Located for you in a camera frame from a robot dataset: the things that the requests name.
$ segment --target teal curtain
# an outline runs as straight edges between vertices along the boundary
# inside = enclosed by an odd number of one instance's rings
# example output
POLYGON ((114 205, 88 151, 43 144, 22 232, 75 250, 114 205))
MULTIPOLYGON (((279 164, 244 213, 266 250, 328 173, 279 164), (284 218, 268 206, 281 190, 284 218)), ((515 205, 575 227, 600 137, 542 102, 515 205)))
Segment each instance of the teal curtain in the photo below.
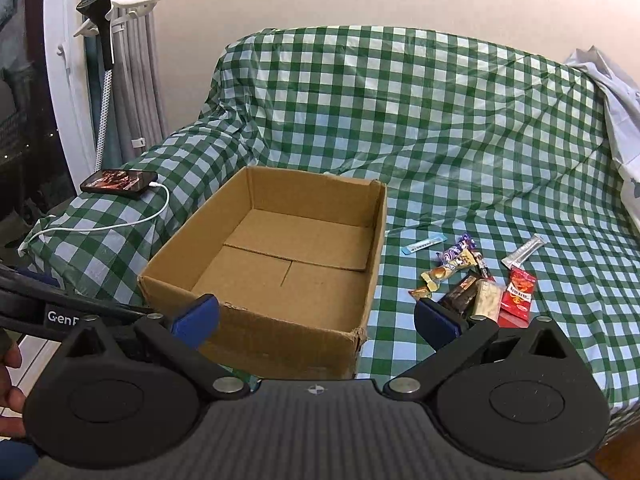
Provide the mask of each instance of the teal curtain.
MULTIPOLYGON (((104 79, 102 49, 100 48, 99 37, 84 38, 84 47, 86 51, 86 70, 89 84, 89 97, 91 99, 92 120, 94 123, 94 136, 96 136, 98 133, 98 122, 100 121, 100 102, 102 99, 102 81, 104 79)), ((104 168, 118 168, 122 163, 122 151, 120 149, 120 139, 118 138, 112 94, 102 166, 104 168)))

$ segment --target green and white checkered cloth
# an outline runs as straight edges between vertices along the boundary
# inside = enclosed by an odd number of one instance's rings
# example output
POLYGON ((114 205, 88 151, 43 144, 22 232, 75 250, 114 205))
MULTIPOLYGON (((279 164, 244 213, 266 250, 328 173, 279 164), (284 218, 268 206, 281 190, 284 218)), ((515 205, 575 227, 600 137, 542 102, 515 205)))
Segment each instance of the green and white checkered cloth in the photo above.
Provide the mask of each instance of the green and white checkered cloth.
MULTIPOLYGON (((81 294, 139 304, 136 276, 151 256, 248 164, 388 185, 390 232, 359 377, 386 381, 432 352, 414 330, 407 289, 435 254, 405 256, 402 246, 469 232, 503 281, 500 259, 538 233, 548 244, 525 264, 538 278, 533 312, 559 323, 617 421, 635 413, 640 246, 619 199, 602 96, 583 73, 427 30, 265 30, 226 49, 196 123, 127 164, 157 171, 172 190, 160 218, 47 236, 30 254, 81 294)), ((34 231, 132 221, 158 210, 161 195, 82 194, 34 231)))

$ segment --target open cardboard box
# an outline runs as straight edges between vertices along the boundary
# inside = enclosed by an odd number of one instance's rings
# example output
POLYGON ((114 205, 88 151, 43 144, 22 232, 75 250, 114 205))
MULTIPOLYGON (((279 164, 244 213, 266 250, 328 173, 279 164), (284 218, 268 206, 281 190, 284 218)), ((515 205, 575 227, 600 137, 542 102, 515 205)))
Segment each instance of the open cardboard box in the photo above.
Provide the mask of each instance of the open cardboard box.
POLYGON ((386 187, 244 168, 162 247, 138 282, 171 315, 205 293, 220 325, 200 351, 267 378, 350 378, 378 281, 386 187))

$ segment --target smartphone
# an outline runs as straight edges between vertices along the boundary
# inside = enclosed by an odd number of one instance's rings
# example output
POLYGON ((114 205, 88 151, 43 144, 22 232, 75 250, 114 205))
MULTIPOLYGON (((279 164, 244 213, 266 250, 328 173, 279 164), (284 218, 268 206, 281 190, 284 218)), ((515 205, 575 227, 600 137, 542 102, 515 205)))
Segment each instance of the smartphone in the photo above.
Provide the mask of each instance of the smartphone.
POLYGON ((149 183, 157 179, 158 174, 155 171, 98 170, 80 184, 80 190, 140 198, 149 187, 149 183))

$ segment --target wall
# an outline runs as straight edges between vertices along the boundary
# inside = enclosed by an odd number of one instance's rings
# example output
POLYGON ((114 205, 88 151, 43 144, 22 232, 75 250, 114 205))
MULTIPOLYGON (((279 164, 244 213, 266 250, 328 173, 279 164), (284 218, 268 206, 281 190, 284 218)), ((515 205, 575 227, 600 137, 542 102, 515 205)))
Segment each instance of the wall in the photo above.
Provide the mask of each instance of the wall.
POLYGON ((430 28, 557 61, 596 44, 640 82, 640 0, 166 0, 154 13, 172 130, 197 117, 224 47, 268 27, 430 28))

